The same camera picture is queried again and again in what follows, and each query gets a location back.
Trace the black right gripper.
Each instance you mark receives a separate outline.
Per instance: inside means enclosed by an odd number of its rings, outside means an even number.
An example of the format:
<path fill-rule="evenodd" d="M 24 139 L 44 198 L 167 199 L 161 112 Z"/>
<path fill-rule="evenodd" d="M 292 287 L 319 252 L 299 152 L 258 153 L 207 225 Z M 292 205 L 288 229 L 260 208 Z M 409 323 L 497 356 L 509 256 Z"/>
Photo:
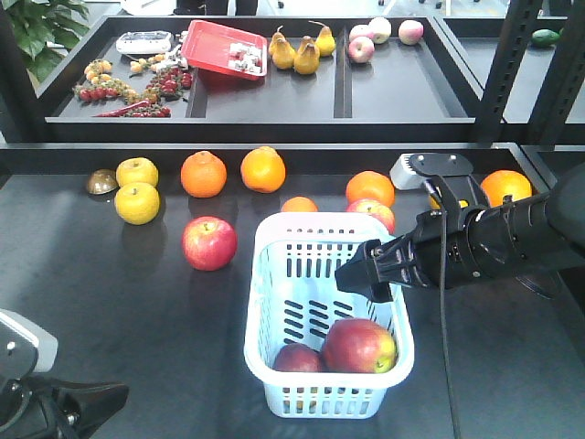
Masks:
<path fill-rule="evenodd" d="M 463 246 L 447 231 L 447 219 L 444 211 L 430 210 L 421 213 L 415 229 L 405 235 L 385 243 L 362 242 L 335 270 L 337 289 L 369 295 L 372 303 L 389 303 L 394 301 L 390 283 L 421 288 L 465 284 L 465 266 L 452 252 Z"/>

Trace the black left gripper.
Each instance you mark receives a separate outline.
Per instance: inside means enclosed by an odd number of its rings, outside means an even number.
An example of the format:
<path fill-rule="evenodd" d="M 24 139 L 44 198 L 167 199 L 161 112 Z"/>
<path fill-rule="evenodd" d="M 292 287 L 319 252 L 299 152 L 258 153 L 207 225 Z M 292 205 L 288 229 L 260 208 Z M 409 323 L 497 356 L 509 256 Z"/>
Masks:
<path fill-rule="evenodd" d="M 127 402 L 121 383 L 29 377 L 1 390 L 3 438 L 90 438 Z"/>

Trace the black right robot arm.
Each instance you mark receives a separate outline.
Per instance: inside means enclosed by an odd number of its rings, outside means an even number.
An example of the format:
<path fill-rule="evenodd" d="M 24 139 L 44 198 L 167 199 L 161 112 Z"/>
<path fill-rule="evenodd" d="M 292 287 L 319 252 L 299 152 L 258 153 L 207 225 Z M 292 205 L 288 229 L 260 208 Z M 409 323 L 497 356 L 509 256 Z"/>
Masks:
<path fill-rule="evenodd" d="M 583 165 L 549 192 L 492 208 L 471 176 L 434 175 L 425 187 L 439 207 L 405 235 L 361 243 L 335 271 L 338 290 L 385 303 L 391 284 L 449 290 L 584 264 Z"/>

